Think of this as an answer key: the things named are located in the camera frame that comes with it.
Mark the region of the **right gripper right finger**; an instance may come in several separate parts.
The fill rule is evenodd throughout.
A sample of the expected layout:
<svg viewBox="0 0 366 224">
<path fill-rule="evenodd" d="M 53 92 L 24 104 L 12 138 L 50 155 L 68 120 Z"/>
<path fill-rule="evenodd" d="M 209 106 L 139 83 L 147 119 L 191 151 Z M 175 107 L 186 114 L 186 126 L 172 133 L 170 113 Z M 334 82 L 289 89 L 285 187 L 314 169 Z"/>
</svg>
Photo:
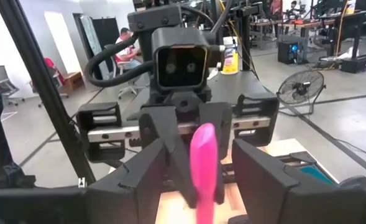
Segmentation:
<svg viewBox="0 0 366 224">
<path fill-rule="evenodd" d="M 241 139 L 233 140 L 232 164 L 250 222 L 279 223 L 287 193 L 299 185 L 285 164 Z"/>
</svg>

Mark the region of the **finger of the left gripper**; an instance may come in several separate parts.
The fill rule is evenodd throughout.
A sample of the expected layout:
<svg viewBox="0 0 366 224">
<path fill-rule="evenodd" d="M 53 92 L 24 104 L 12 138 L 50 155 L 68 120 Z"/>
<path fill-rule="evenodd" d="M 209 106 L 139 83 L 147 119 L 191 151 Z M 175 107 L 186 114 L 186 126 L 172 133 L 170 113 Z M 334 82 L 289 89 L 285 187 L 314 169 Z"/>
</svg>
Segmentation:
<svg viewBox="0 0 366 224">
<path fill-rule="evenodd" d="M 190 176 L 189 156 L 186 144 L 180 136 L 173 106 L 149 106 L 140 110 L 140 141 L 147 147 L 160 139 L 167 152 L 165 159 L 168 178 L 173 181 L 190 208 L 196 208 L 198 196 Z"/>
<path fill-rule="evenodd" d="M 227 156 L 231 121 L 232 109 L 229 103 L 206 103 L 199 106 L 199 123 L 211 123 L 215 128 L 218 155 L 216 166 L 217 180 L 214 201 L 217 204 L 224 203 L 224 184 L 221 160 Z"/>
</svg>

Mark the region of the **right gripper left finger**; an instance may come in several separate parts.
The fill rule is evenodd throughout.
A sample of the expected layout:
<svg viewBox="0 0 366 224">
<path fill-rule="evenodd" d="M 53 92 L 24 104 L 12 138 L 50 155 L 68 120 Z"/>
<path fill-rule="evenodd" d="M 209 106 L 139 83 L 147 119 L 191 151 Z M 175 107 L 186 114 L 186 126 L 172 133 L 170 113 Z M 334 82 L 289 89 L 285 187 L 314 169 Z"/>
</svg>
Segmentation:
<svg viewBox="0 0 366 224">
<path fill-rule="evenodd" d="M 155 223 L 165 173 L 160 139 L 86 191 L 89 221 L 97 224 Z"/>
</svg>

